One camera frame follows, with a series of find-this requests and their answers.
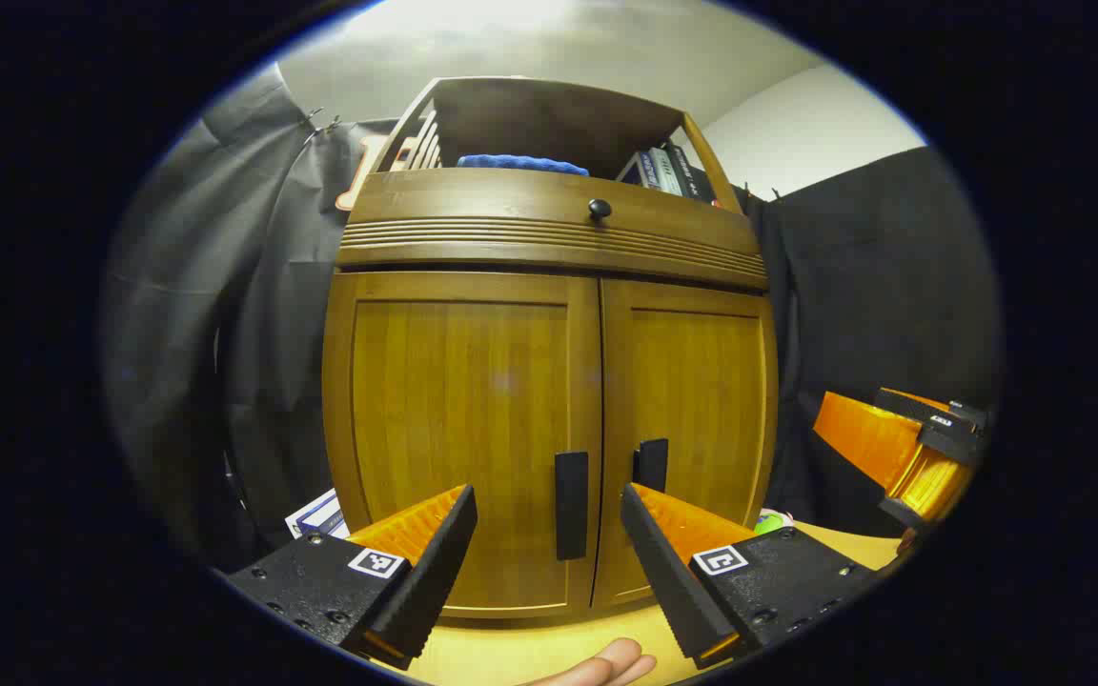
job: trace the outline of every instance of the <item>screw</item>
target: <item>screw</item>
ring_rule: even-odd
[[[753,615],[753,625],[768,625],[776,619],[776,612],[773,610],[762,610]]]

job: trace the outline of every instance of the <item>white label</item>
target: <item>white label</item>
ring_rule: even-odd
[[[357,556],[350,561],[349,569],[362,574],[379,576],[380,578],[391,578],[405,558],[389,555],[388,552],[372,551],[371,548],[363,548]]]
[[[696,560],[697,565],[704,569],[710,576],[718,576],[718,574],[731,572],[733,569],[748,565],[748,560],[744,560],[744,556],[740,555],[740,551],[737,551],[731,546],[715,548],[713,551],[697,552],[696,555],[693,555],[693,560]]]

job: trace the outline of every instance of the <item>finger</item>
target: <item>finger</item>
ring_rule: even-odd
[[[604,686],[616,672],[613,663],[601,659],[587,659],[568,668],[567,672],[525,683],[524,686]]]
[[[626,686],[627,683],[635,682],[637,678],[647,676],[650,670],[654,668],[654,655],[641,655],[640,659],[636,660],[632,665],[625,670],[623,674],[617,675],[615,678],[605,682],[604,686]]]
[[[598,652],[597,659],[613,663],[613,676],[618,676],[629,668],[638,656],[641,655],[641,646],[632,639],[616,639],[603,651]]]

